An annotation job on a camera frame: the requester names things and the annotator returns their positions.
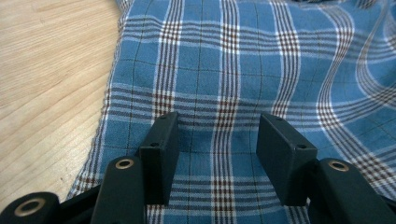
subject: metal ring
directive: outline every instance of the metal ring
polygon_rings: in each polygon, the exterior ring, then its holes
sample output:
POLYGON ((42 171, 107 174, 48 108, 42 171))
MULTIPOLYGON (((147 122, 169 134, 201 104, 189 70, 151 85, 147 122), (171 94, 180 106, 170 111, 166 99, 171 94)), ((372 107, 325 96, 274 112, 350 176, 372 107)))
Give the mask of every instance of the metal ring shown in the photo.
POLYGON ((329 165, 337 171, 346 172, 349 170, 349 167, 341 161, 329 161, 329 165))
POLYGON ((32 215, 33 213, 37 212, 38 210, 40 210, 44 206, 45 203, 46 203, 46 200, 43 198, 33 198, 33 199, 28 200, 24 203, 21 203, 15 209, 14 214, 17 217, 27 217, 27 216, 32 215), (23 207, 29 203, 37 203, 37 205, 33 208, 23 209, 23 207))
POLYGON ((128 169, 129 167, 131 167, 133 165, 134 165, 134 161, 130 160, 130 159, 123 159, 123 160, 120 160, 120 161, 118 161, 116 163, 117 169, 120 169, 120 170, 128 169))

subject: black plastic bracket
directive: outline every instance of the black plastic bracket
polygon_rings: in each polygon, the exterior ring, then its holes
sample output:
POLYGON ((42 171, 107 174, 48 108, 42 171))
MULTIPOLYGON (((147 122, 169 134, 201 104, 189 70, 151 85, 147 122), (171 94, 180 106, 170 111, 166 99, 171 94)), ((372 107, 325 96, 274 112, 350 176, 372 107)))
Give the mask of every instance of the black plastic bracket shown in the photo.
POLYGON ((281 204, 305 205, 305 174, 316 160, 315 146, 284 119, 262 114, 256 154, 281 204))
POLYGON ((169 204, 178 159, 177 112, 158 117, 136 155, 143 162, 146 204, 169 204))
POLYGON ((318 150, 282 118, 262 114, 257 156, 280 202, 304 206, 313 224, 396 223, 391 209, 352 164, 316 159, 318 150))
POLYGON ((49 192, 25 195, 1 213, 0 223, 146 223, 146 204, 169 204, 178 159, 177 112, 157 118, 136 157, 106 168, 102 185, 62 204, 49 192))

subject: black plastic part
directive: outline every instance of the black plastic part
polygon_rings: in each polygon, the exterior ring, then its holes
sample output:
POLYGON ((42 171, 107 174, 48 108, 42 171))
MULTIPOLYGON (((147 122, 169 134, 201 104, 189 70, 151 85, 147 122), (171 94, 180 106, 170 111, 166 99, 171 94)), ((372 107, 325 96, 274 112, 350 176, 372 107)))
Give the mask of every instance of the black plastic part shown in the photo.
POLYGON ((55 194, 31 193, 9 204, 0 216, 0 223, 58 223, 59 210, 59 199, 55 194))
POLYGON ((177 112, 157 118, 137 155, 143 162, 146 204, 169 204, 178 159, 177 112))
POLYGON ((90 223, 100 185, 61 203, 60 220, 63 224, 90 223))
POLYGON ((336 223, 396 223, 396 216, 387 204, 358 169, 348 162, 337 159, 320 161, 316 180, 336 223))
POLYGON ((142 163, 139 158, 120 157, 107 166, 91 223, 146 223, 142 163))
POLYGON ((262 114, 256 154, 282 205, 304 206, 305 174, 318 150, 284 119, 262 114))
POLYGON ((396 215, 396 202, 382 195, 381 198, 388 205, 390 210, 392 210, 393 214, 396 215))

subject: black clamp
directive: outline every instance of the black clamp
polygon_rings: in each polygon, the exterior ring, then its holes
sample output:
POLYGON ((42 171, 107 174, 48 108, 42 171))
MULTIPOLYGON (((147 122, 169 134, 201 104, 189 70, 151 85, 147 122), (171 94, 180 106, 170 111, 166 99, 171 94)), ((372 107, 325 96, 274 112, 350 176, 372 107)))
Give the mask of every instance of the black clamp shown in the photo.
POLYGON ((257 156, 282 205, 306 206, 311 223, 396 223, 393 201, 375 193, 358 169, 318 150, 282 118, 262 114, 257 156))
POLYGON ((146 204, 169 203, 177 148, 177 112, 157 118, 136 155, 116 158, 102 185, 64 203, 49 192, 25 195, 0 223, 146 223, 146 204))
MULTIPOLYGON (((157 118, 134 157, 107 166, 101 186, 64 203, 25 195, 0 223, 146 223, 147 204, 169 204, 178 159, 177 112, 157 118)), ((396 203, 379 196, 352 164, 317 160, 318 150, 285 120, 262 114, 257 156, 282 205, 306 206, 313 224, 396 223, 396 203)))

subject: wooden table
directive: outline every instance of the wooden table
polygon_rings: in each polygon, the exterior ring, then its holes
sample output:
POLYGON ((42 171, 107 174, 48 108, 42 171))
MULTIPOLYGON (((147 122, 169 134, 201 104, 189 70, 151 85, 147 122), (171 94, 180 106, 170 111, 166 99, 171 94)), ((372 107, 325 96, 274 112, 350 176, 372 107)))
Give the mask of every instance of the wooden table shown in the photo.
POLYGON ((63 201, 86 160, 118 38, 115 0, 0 2, 0 211, 63 201))

